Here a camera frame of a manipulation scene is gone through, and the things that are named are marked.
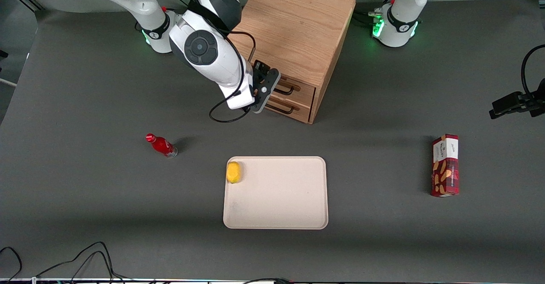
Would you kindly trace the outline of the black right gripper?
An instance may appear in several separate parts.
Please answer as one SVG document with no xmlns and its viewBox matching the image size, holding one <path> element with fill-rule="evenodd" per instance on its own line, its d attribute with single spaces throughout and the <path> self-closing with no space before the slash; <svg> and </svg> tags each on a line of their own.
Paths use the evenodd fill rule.
<svg viewBox="0 0 545 284">
<path fill-rule="evenodd" d="M 264 80 L 268 73 L 270 72 L 271 67 L 266 63 L 263 63 L 260 60 L 254 61 L 254 76 L 252 77 L 252 84 L 250 85 L 253 103 L 250 107 L 257 107 L 261 101 L 261 80 Z"/>
</svg>

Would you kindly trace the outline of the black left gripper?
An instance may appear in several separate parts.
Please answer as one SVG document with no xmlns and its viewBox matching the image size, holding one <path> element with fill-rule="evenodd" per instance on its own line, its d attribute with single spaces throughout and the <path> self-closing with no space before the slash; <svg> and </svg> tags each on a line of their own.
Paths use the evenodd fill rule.
<svg viewBox="0 0 545 284">
<path fill-rule="evenodd" d="M 525 77 L 522 77 L 522 86 L 525 94 L 512 92 L 492 103 L 492 109 L 489 111 L 492 120 L 512 113 L 529 112 L 532 118 L 545 113 L 545 79 L 540 81 L 534 92 L 529 91 Z"/>
</svg>

